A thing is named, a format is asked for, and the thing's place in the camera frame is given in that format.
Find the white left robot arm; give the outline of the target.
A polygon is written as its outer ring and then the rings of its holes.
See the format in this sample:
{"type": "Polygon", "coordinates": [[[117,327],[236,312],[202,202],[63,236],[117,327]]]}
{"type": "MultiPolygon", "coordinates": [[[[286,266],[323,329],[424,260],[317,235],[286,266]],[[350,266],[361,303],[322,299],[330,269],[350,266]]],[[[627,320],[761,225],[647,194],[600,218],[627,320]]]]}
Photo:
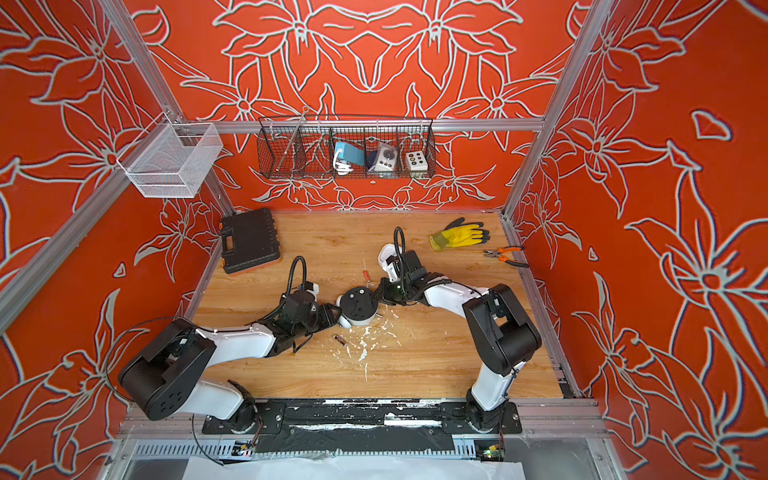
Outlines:
{"type": "Polygon", "coordinates": [[[118,385],[147,419],[176,413],[221,421],[235,432],[258,425],[255,397],[239,382],[206,380],[213,366],[245,359],[296,353],[315,334],[339,324],[341,309],[318,301],[319,286],[307,280],[306,260],[298,256],[301,283],[290,274],[275,308],[241,327],[213,328],[174,317],[118,374],[118,385]]]}

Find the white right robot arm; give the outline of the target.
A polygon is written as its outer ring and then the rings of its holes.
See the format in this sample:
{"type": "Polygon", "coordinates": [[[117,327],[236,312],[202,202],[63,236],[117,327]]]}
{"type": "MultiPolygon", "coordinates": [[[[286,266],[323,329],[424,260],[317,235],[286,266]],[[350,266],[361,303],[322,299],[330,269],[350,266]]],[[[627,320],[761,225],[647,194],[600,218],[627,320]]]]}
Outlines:
{"type": "Polygon", "coordinates": [[[482,365],[466,395],[466,422],[479,433],[499,429],[509,389],[520,371],[543,346],[542,337],[517,296],[505,284],[468,286],[428,271],[417,253],[406,248],[401,227],[379,253],[386,273],[375,290],[385,305],[422,304],[466,320],[482,365]]]}

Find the white square alarm clock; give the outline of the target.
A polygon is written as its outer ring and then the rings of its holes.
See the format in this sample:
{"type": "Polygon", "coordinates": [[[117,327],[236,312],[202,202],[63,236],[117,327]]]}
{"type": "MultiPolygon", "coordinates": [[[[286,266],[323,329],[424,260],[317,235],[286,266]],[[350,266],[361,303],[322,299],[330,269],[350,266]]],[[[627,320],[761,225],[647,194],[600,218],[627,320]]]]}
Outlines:
{"type": "Polygon", "coordinates": [[[393,243],[385,244],[380,250],[377,261],[381,269],[386,271],[389,268],[391,257],[397,258],[396,249],[393,243]]]}

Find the white round twin-bell alarm clock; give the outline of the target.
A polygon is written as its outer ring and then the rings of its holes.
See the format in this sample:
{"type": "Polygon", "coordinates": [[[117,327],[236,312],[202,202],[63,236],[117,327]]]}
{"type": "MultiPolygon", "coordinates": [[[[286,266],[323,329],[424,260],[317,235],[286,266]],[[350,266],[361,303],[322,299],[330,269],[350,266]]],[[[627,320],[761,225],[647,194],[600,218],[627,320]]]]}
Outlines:
{"type": "Polygon", "coordinates": [[[368,326],[378,313],[378,301],[367,287],[355,287],[337,298],[340,309],[339,324],[342,328],[368,326]]]}

